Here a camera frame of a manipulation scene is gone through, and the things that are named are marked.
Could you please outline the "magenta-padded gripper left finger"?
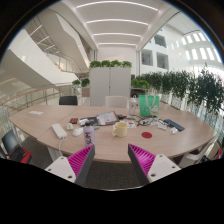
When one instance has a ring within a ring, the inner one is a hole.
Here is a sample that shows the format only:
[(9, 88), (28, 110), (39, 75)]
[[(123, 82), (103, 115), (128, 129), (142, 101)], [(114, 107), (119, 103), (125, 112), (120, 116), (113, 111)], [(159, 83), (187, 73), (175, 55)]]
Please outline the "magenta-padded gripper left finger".
[(46, 168), (46, 171), (83, 186), (94, 156), (95, 146), (90, 145), (69, 157), (60, 156)]

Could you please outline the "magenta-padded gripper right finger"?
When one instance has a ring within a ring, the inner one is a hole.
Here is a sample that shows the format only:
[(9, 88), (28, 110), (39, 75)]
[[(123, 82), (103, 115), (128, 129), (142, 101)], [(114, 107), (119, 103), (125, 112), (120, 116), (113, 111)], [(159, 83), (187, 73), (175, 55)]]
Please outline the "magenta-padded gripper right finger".
[(133, 144), (128, 145), (128, 155), (141, 186), (145, 186), (180, 170), (164, 154), (154, 155)]

